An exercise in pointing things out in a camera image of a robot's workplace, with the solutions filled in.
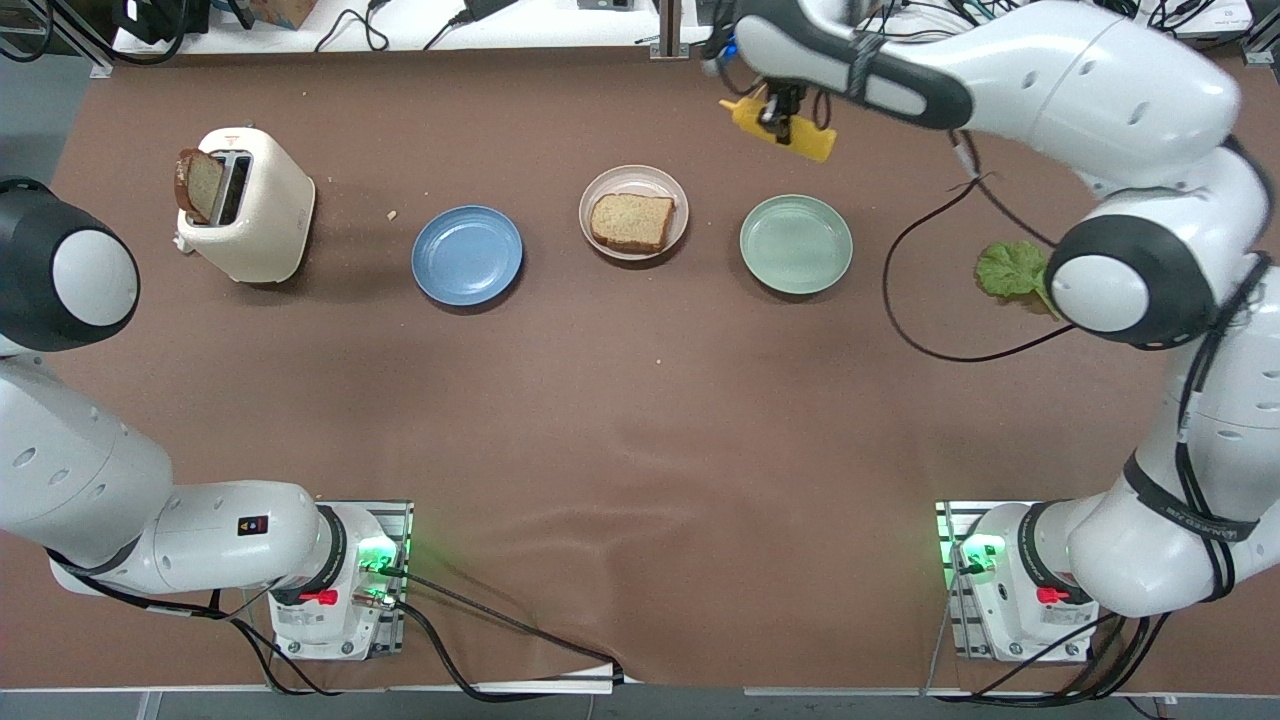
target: blue plate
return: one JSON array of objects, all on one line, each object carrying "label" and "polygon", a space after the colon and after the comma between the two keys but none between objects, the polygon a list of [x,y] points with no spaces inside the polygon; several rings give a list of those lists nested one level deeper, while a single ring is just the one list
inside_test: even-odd
[{"label": "blue plate", "polygon": [[524,256],[520,231],[506,215],[463,205],[436,215],[419,233],[413,278],[445,305],[479,305],[507,290]]}]

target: bread slice on plate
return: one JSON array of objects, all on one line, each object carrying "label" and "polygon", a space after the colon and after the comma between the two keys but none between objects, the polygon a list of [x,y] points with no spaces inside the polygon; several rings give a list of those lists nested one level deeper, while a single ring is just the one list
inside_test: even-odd
[{"label": "bread slice on plate", "polygon": [[188,147],[178,154],[173,173],[173,192],[178,206],[193,223],[209,224],[223,184],[223,164],[207,152]]},{"label": "bread slice on plate", "polygon": [[605,195],[591,208],[591,237],[605,247],[655,255],[667,246],[667,228],[676,214],[671,197]]}]

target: brown tabletop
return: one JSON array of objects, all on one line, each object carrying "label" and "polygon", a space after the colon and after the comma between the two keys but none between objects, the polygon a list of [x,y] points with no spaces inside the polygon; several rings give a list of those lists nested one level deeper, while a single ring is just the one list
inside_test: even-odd
[{"label": "brown tabletop", "polygon": [[[635,678],[920,687],[945,594],[934,500],[1106,488],[1146,433],[1162,359],[1079,332],[980,366],[913,352],[878,277],[893,237],[964,181],[945,138],[837,105],[840,145],[817,165],[731,126],[695,64],[640,55],[118,69],[90,87],[55,191],[131,243],[142,304],[123,334],[51,363],[160,442],[179,483],[416,501],[415,568]],[[1275,79],[1229,65],[1245,87],[1239,135],[1280,168]],[[246,120],[319,187],[308,256],[279,287],[238,286],[170,242],[178,150]],[[1046,233],[1092,206],[1066,169],[980,142],[992,186]],[[620,268],[579,231],[582,190],[620,164],[687,191],[689,233],[660,265]],[[790,192],[833,205],[856,243],[844,281],[804,301],[762,288],[737,250],[746,213]],[[413,284],[410,247],[474,202],[512,218],[525,265],[500,302],[448,310]],[[1059,327],[974,287],[980,249],[1019,237],[977,196],[922,228],[893,278],[908,328],[983,352]],[[67,593],[12,537],[0,578],[3,687],[261,683],[230,628]],[[1277,589],[1270,574],[1178,614],[1130,687],[1280,693],[1248,661],[1268,657],[1257,628]],[[586,665],[415,602],[472,679]],[[945,659],[936,684],[1000,670]],[[412,629],[396,659],[314,673],[343,688],[445,680]]]}]

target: green plate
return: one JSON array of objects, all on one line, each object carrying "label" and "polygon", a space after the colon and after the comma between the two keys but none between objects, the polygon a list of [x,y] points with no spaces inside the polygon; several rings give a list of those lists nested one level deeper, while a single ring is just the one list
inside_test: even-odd
[{"label": "green plate", "polygon": [[758,281],[790,295],[836,284],[854,260],[849,225],[822,200],[780,195],[742,222],[742,260]]}]

